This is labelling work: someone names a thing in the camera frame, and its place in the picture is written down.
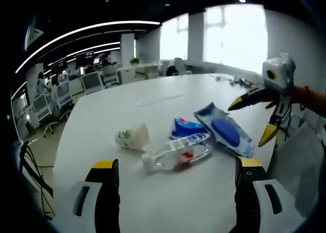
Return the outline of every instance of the chair leg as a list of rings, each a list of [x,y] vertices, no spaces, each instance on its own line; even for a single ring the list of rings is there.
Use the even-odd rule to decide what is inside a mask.
[[[45,127],[45,129],[44,129],[44,132],[43,132],[43,137],[44,137],[44,138],[45,138],[45,133],[47,132],[48,128],[49,128],[49,126],[47,125],[47,126]]]

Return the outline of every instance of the person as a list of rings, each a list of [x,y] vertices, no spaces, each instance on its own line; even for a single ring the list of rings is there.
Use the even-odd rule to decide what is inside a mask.
[[[46,85],[44,81],[44,75],[42,72],[40,72],[36,82],[36,96],[44,94],[45,91],[46,91]]]
[[[58,100],[58,76],[54,75],[51,78],[51,107],[53,110],[53,116],[58,117],[60,116],[60,109],[57,105],[57,100]]]

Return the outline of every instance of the plastic packaging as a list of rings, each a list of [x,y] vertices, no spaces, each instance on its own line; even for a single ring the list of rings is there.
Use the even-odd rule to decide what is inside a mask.
[[[197,133],[171,140],[155,156],[142,155],[144,169],[149,173],[167,170],[182,170],[210,155],[209,134]]]
[[[253,157],[253,140],[231,117],[215,107],[213,102],[195,112],[195,117],[206,127],[217,142],[225,145],[240,156]]]
[[[179,139],[197,133],[208,133],[202,124],[190,122],[182,118],[174,118],[169,138]]]

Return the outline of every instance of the potted plant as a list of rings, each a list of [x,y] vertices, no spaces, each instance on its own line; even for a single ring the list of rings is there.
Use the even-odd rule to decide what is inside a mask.
[[[132,59],[130,60],[130,63],[131,63],[132,65],[134,65],[134,64],[139,64],[139,59],[138,59],[137,57],[134,57],[134,58],[132,58]]]

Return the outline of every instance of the white pillar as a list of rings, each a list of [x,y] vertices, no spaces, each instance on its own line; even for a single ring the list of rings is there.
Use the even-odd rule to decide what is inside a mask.
[[[202,62],[204,50],[204,12],[189,15],[188,61]]]
[[[134,34],[121,35],[121,60],[122,67],[131,66],[130,60],[133,58]]]

